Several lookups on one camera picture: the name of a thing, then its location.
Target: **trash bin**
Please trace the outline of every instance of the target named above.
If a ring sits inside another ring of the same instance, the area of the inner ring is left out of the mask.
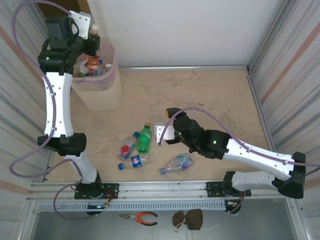
[[[115,48],[110,42],[103,41],[99,56],[104,63],[112,64],[110,70],[100,76],[74,77],[72,89],[90,110],[113,111],[119,107],[122,98]],[[77,62],[83,61],[84,57],[81,55]],[[74,68],[74,76],[80,76],[79,69],[79,65]]]

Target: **speckled floor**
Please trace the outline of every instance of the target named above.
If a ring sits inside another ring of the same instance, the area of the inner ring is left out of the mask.
[[[200,107],[218,117],[241,140],[267,148],[246,74],[242,70],[213,71],[136,71],[121,72],[122,102],[111,112],[90,111],[75,92],[71,93],[71,120],[76,133],[87,136],[87,151],[102,181],[178,181],[222,179],[226,171],[252,172],[254,168],[232,161],[191,156],[194,165],[174,174],[160,175],[162,168],[176,155],[187,153],[182,143],[156,145],[153,138],[150,156],[153,163],[131,170],[119,170],[116,158],[125,138],[140,131],[145,122],[168,121],[170,107]],[[204,113],[187,113],[204,129],[222,130]],[[53,164],[61,161],[56,155]],[[54,170],[50,182],[72,182],[77,175],[69,164]]]

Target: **orange-handled pliers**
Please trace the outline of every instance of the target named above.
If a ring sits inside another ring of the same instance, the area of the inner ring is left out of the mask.
[[[151,212],[151,211],[138,212],[136,215],[134,215],[134,214],[120,214],[119,216],[123,217],[125,219],[135,219],[137,223],[140,223],[145,226],[154,226],[154,225],[158,224],[156,221],[155,222],[147,222],[147,221],[143,221],[142,219],[139,218],[139,217],[142,217],[145,215],[151,215],[154,217],[158,217],[157,214],[155,214],[154,212]]]

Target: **robotic arm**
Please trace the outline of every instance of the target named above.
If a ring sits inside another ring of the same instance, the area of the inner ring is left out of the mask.
[[[90,14],[70,11],[66,17],[46,20],[49,38],[42,45],[38,56],[41,70],[48,77],[54,90],[56,101],[56,124],[54,134],[46,148],[58,152],[65,159],[72,159],[81,170],[80,194],[98,198],[103,192],[102,181],[97,170],[92,166],[86,151],[87,138],[84,133],[74,133],[70,116],[70,90],[74,64],[77,58],[86,53],[95,56],[100,46],[100,37],[89,34],[92,25]],[[54,109],[51,93],[44,81],[46,93],[46,126],[44,135],[38,137],[41,145],[52,131]]]
[[[171,118],[180,109],[167,108],[167,116]],[[163,123],[154,125],[157,144],[164,131]],[[219,130],[204,130],[199,124],[190,119],[185,112],[178,114],[169,126],[163,138],[168,144],[182,142],[189,148],[189,152],[198,152],[209,159],[230,160],[244,163],[263,171],[259,172],[226,172],[222,188],[226,194],[237,196],[240,192],[251,189],[277,190],[280,194],[302,199],[306,167],[285,164],[264,156],[254,154],[241,147],[228,133]],[[280,158],[287,162],[306,163],[306,156],[301,152],[293,155],[268,151],[245,142],[249,149],[269,157]]]

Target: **green bottle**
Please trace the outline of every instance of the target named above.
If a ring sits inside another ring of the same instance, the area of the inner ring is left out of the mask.
[[[150,123],[144,124],[144,129],[140,132],[139,143],[136,147],[139,153],[147,153],[149,152],[149,144],[151,141],[151,131],[150,131]]]

